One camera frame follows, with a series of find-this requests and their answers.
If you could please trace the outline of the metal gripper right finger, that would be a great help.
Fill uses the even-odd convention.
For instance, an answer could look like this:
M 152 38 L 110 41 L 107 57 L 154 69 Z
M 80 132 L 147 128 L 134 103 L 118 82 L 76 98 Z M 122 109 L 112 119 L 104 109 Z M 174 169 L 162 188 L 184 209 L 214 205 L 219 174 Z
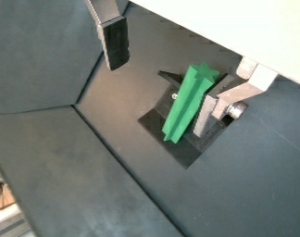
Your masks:
M 254 60 L 243 57 L 235 71 L 238 77 L 226 75 L 209 91 L 194 123 L 192 133 L 202 137 L 210 123 L 225 115 L 238 119 L 246 109 L 243 99 L 262 94 L 277 73 Z

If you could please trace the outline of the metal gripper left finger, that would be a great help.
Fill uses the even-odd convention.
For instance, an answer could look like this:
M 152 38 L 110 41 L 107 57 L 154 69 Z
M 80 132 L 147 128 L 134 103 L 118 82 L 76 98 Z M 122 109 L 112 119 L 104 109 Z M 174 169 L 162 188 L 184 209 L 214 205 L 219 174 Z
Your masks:
M 118 69 L 128 60 L 127 22 L 115 0 L 84 0 L 96 25 L 107 67 Z

